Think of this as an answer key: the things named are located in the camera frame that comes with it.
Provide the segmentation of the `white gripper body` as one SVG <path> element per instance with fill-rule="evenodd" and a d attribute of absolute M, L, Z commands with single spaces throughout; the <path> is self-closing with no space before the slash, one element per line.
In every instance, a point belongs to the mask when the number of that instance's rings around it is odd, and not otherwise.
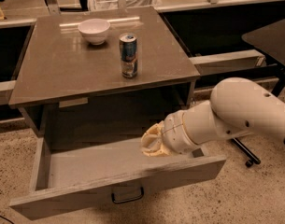
<path fill-rule="evenodd" d="M 184 126 L 185 111 L 169 114 L 163 121 L 162 142 L 177 154 L 187 154 L 199 148 L 188 136 Z"/>

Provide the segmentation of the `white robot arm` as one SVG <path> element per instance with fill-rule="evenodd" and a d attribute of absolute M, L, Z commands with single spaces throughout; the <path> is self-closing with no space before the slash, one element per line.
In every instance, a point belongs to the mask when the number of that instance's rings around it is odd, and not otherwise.
<path fill-rule="evenodd" d="M 152 125 L 141 138 L 141 151 L 150 157 L 187 154 L 206 142 L 250 133 L 285 144 L 285 103 L 251 80 L 231 77 L 208 100 Z"/>

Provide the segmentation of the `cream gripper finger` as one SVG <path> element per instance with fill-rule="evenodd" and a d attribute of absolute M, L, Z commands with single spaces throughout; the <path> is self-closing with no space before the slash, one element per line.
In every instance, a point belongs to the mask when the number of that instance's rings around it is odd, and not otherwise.
<path fill-rule="evenodd" d="M 148 128 L 141 138 L 142 147 L 158 147 L 162 143 L 163 123 L 159 122 Z"/>
<path fill-rule="evenodd" d="M 150 146 L 143 145 L 141 150 L 143 154 L 149 157 L 165 157 L 172 154 L 162 143 L 156 143 Z"/>

